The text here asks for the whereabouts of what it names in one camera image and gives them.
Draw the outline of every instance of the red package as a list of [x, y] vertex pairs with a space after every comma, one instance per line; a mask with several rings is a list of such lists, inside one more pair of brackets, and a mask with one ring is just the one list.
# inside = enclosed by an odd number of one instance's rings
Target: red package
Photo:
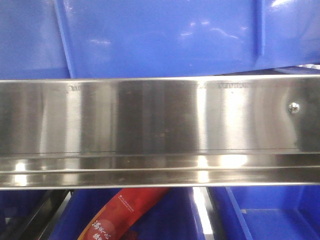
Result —
[[120, 190], [94, 216], [78, 240], [119, 240], [169, 189], [143, 187]]

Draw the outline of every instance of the metal rail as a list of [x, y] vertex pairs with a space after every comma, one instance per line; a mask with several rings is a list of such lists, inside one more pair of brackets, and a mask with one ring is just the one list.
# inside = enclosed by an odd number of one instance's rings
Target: metal rail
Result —
[[1, 80], [0, 188], [318, 184], [319, 92], [320, 75]]

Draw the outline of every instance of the stainless steel shelf rail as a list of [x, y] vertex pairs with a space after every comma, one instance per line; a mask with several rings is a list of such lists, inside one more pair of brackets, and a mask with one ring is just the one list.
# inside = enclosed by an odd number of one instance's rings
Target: stainless steel shelf rail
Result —
[[0, 81], [0, 188], [320, 183], [320, 75]]

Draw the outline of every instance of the blue storage box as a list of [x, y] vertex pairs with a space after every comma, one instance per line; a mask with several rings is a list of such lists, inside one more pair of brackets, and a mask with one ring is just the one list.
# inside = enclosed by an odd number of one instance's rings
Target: blue storage box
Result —
[[0, 191], [0, 232], [6, 229], [6, 218], [27, 217], [45, 192], [45, 190]]
[[320, 240], [320, 186], [213, 187], [229, 240]]
[[[74, 240], [119, 189], [76, 190], [50, 240]], [[172, 188], [130, 229], [139, 240], [205, 240], [192, 199], [192, 189]]]
[[206, 76], [320, 62], [319, 0], [55, 0], [72, 78]]
[[69, 77], [54, 1], [0, 1], [0, 79]]

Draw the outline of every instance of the stainless steel strip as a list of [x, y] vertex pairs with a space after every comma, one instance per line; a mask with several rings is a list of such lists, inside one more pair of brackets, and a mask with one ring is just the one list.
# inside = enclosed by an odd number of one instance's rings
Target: stainless steel strip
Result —
[[319, 80], [1, 80], [0, 157], [319, 153]]
[[128, 172], [320, 167], [320, 154], [153, 155], [86, 158], [2, 159], [0, 174]]
[[317, 154], [8, 160], [1, 165], [0, 188], [320, 184], [319, 163]]
[[320, 167], [1, 174], [2, 189], [86, 189], [320, 184]]

